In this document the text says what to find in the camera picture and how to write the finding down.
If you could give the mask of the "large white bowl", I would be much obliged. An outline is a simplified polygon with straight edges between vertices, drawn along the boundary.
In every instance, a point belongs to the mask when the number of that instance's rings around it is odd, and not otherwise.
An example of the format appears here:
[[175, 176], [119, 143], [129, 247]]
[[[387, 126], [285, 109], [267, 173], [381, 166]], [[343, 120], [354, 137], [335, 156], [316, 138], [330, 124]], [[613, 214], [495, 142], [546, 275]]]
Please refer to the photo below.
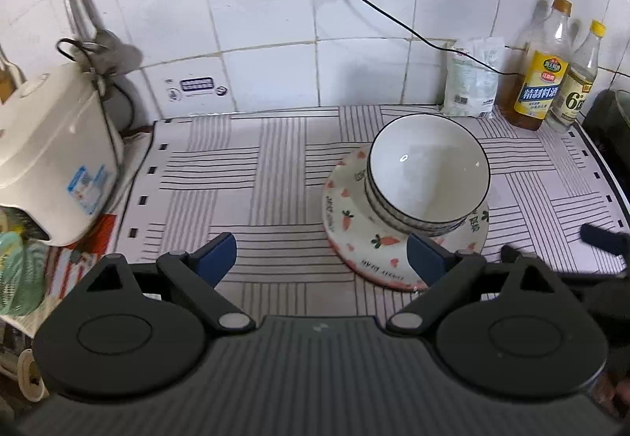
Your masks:
[[478, 139], [439, 115], [390, 121], [366, 156], [366, 199], [403, 233], [439, 237], [454, 231], [480, 208], [490, 183], [489, 160]]

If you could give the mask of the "clear vinegar bottle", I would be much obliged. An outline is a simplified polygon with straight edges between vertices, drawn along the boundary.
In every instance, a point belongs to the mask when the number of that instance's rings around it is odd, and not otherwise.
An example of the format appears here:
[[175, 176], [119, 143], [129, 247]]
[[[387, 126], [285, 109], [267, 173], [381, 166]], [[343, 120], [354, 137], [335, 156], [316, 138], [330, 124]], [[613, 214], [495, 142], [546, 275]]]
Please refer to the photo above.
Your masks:
[[565, 133], [569, 130], [591, 93], [597, 78], [599, 51], [604, 35], [606, 26], [600, 21], [591, 21], [588, 36], [573, 53], [546, 117], [548, 126], [555, 132]]

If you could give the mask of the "white rice cooker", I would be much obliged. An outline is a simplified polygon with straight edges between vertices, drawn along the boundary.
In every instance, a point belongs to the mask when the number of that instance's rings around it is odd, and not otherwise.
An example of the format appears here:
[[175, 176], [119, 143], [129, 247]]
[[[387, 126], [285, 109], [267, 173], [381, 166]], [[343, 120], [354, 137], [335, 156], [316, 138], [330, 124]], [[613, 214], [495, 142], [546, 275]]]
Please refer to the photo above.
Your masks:
[[123, 151], [93, 74], [57, 67], [1, 104], [1, 207], [35, 240], [76, 243], [105, 207]]

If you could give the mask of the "black wok with lid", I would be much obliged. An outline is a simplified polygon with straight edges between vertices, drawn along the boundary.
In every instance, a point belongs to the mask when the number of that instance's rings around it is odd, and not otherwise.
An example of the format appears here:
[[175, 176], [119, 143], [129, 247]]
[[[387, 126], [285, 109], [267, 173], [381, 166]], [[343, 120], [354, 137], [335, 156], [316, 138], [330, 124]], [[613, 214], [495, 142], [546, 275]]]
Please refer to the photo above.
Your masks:
[[603, 90], [587, 113], [583, 128], [594, 142], [617, 181], [629, 184], [629, 91]]

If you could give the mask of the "hanging metal utensils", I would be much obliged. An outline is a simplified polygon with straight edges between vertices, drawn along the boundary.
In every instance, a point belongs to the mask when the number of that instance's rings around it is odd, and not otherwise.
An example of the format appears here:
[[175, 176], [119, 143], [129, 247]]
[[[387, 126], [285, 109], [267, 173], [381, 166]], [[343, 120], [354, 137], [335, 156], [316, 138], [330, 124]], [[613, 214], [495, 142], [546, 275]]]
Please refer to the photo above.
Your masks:
[[70, 35], [56, 43], [57, 52], [93, 76], [100, 94], [109, 98], [113, 90], [128, 98], [128, 90], [117, 79], [135, 59], [135, 48], [125, 45], [102, 23], [91, 0], [61, 0], [69, 21]]

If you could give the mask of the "striped table mat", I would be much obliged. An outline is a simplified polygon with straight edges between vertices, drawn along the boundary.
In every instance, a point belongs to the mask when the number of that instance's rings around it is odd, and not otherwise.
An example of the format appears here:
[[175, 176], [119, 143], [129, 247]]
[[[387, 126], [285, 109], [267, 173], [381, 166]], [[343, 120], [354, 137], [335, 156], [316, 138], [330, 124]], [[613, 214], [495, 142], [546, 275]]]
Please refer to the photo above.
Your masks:
[[[367, 152], [403, 106], [176, 118], [129, 149], [135, 181], [110, 242], [131, 262], [194, 251], [222, 232], [237, 259], [220, 292], [251, 317], [374, 315], [421, 291], [406, 236], [365, 196]], [[616, 274], [624, 261], [584, 244], [583, 224], [627, 231], [629, 215], [579, 130], [527, 131], [501, 117], [463, 125], [491, 172], [480, 208], [439, 237], [498, 259], [504, 245], [562, 272]]]

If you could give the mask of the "lovely bear carrot plate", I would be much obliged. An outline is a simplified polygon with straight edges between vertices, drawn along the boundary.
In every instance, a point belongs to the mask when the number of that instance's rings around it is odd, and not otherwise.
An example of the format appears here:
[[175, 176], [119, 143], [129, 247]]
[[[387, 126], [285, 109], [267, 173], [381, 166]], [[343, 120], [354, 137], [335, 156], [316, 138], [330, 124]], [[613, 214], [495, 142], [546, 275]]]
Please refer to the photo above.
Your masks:
[[427, 288], [407, 259], [406, 233], [389, 226], [372, 209], [365, 194], [369, 148], [339, 160], [322, 191], [322, 223], [339, 258], [366, 280], [404, 292]]

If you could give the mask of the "yellow label oil bottle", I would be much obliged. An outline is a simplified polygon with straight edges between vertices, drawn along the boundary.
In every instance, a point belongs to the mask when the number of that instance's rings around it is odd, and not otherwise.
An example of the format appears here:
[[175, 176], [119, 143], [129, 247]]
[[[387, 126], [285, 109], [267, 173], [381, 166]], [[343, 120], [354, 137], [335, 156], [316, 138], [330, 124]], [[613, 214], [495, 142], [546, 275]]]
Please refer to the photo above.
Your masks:
[[533, 28], [524, 69], [503, 106], [505, 118], [515, 127], [538, 130], [558, 94], [570, 56], [572, 9], [568, 0], [553, 0], [549, 16]]

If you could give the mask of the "white plastic salt bag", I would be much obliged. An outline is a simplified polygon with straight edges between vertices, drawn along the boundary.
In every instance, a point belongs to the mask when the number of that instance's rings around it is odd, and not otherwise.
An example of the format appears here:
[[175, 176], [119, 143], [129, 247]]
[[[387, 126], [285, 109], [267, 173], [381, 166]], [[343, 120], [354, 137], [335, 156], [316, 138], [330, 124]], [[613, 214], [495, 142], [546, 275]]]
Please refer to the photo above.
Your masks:
[[452, 44], [447, 53], [443, 115], [490, 118], [504, 49], [502, 37], [461, 39]]

